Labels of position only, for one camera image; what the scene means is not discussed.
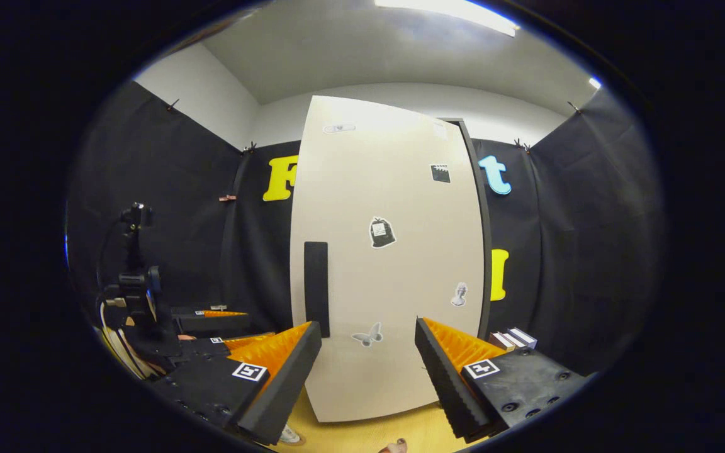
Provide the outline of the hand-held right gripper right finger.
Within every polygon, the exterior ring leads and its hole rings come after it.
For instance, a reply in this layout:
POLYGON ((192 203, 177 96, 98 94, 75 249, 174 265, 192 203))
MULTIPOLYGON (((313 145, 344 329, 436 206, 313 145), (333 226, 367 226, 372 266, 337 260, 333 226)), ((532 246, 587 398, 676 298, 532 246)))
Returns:
POLYGON ((522 428, 590 381, 536 348, 504 352, 426 316, 414 339, 452 432, 466 442, 522 428))

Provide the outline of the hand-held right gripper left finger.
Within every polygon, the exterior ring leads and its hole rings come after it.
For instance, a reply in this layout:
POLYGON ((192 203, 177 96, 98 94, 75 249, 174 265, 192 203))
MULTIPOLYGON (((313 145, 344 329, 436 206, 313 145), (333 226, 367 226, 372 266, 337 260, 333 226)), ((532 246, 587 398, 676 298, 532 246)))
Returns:
POLYGON ((318 322, 257 339, 233 352, 197 352, 152 391, 192 418, 262 445, 278 444, 322 347, 318 322))

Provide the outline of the beige cabinet door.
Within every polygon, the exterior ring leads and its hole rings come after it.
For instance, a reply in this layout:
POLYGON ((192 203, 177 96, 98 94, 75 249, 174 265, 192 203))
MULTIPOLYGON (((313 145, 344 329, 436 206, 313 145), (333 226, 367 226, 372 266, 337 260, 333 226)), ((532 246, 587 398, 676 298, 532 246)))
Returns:
POLYGON ((437 401, 415 321, 480 332, 486 247, 458 125, 313 96, 291 204, 294 322, 322 338, 305 389, 317 420, 356 422, 437 401))

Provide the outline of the grey cabinet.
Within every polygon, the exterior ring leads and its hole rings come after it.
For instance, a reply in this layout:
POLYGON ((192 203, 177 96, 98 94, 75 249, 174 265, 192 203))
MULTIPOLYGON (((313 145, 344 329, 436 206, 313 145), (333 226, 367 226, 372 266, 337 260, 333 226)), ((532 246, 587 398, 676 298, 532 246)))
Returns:
POLYGON ((466 123, 462 118, 439 118, 444 123, 449 123, 457 129, 456 135, 459 135, 465 144, 469 164, 475 182, 476 193, 478 196, 478 206, 480 207, 481 219, 481 241, 483 241, 483 289, 481 292, 481 315, 480 324, 478 325, 478 338, 487 340, 489 335, 489 321, 492 306, 492 235, 491 235, 491 215, 488 209, 486 198, 486 178, 483 175, 483 169, 480 167, 480 160, 471 141, 471 135, 466 127, 466 123))

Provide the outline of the black backdrop cloth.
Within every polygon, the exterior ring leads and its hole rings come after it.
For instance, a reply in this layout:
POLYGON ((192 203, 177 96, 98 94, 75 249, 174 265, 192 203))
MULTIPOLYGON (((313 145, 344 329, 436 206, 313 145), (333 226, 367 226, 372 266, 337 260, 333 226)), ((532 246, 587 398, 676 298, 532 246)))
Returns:
MULTIPOLYGON (((147 203, 141 236, 171 306, 226 304, 248 313, 245 332, 293 326, 289 236, 300 141, 239 150, 135 81, 106 103, 81 147, 67 201, 72 278, 95 316, 101 280, 125 256, 113 222, 147 203), (218 198, 234 195, 236 201, 218 198)), ((512 192, 486 186, 492 246, 507 251, 504 298, 489 331, 527 328, 577 372, 608 368, 642 327, 665 254, 666 216, 639 125, 609 94, 530 147, 472 138, 479 159, 506 166, 512 192)))

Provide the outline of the long ceiling light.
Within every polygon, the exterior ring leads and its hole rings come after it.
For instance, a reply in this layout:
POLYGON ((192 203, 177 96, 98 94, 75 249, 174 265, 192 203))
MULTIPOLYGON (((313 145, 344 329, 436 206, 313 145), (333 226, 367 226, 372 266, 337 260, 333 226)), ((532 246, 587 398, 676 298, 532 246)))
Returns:
POLYGON ((415 9, 458 18, 509 37, 515 37, 516 31, 520 29, 509 18, 469 0, 374 0, 374 5, 378 8, 415 9))

